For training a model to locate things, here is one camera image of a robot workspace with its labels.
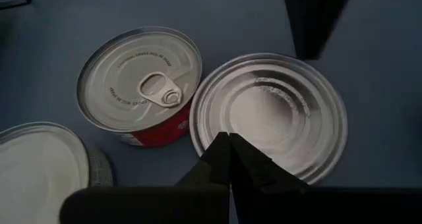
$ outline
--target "silver lid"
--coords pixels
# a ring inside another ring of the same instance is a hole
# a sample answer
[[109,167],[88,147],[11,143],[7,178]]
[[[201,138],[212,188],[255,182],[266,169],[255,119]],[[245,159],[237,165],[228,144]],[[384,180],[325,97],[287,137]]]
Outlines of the silver lid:
[[340,158],[347,117],[340,96],[314,68],[256,53],[225,63],[205,79],[193,100],[190,130],[198,155],[220,131],[236,132],[312,184]]
[[88,186],[88,156],[79,138],[53,123],[0,133],[0,219],[57,224],[60,207]]
[[184,34],[162,27],[131,30],[86,62],[78,103],[85,117],[103,129],[142,130],[188,103],[201,73],[199,50]]

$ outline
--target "pull-tab ring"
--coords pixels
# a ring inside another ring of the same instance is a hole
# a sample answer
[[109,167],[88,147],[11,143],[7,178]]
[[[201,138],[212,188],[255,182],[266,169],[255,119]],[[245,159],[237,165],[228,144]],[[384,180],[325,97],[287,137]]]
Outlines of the pull-tab ring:
[[[164,86],[159,92],[146,95],[142,88],[145,83],[150,80],[153,76],[162,76],[165,80]],[[179,105],[182,102],[183,94],[182,90],[174,83],[166,74],[162,72],[152,72],[146,75],[138,85],[138,93],[145,99],[156,103],[159,106],[170,108]]]

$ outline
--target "detached can lid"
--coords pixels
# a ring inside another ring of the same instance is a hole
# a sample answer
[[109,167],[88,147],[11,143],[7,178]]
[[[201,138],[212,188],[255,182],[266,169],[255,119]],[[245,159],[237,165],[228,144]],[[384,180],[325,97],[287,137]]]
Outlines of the detached can lid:
[[215,70],[200,85],[189,120],[199,155],[217,133],[235,132],[309,184],[331,171],[347,138],[346,109],[330,83],[303,61],[273,53]]
[[199,50],[186,35],[162,27],[131,30],[86,62],[78,79],[78,103],[100,128],[143,130],[186,105],[201,73]]
[[28,123],[0,133],[0,217],[57,224],[65,198],[88,186],[79,138],[60,125]]

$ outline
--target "tin can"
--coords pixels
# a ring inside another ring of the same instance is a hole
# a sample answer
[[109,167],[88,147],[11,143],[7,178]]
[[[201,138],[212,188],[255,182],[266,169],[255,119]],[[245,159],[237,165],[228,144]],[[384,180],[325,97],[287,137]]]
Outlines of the tin can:
[[347,139],[346,109],[327,79],[273,53],[240,56],[210,74],[189,126],[198,155],[220,131],[235,132],[309,184],[333,169]]
[[0,133],[0,177],[6,223],[58,223],[61,204],[73,192],[113,184],[103,153],[88,151],[69,129],[47,122]]
[[186,35],[162,27],[131,30],[86,62],[78,104],[91,123],[128,144],[163,146],[188,131],[201,73],[199,50]]

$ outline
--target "blue table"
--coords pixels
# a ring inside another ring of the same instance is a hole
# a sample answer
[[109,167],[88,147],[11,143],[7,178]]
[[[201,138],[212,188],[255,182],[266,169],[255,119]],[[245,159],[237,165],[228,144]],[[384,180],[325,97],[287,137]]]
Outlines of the blue table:
[[[346,150],[322,186],[422,187],[422,1],[350,0],[318,61],[349,119]],[[177,182],[197,161],[189,135],[163,148],[119,143],[76,104],[76,80],[108,39],[142,26],[198,45],[204,76],[238,55],[294,55],[284,0],[34,0],[0,11],[0,130],[52,121],[99,146],[120,186]]]

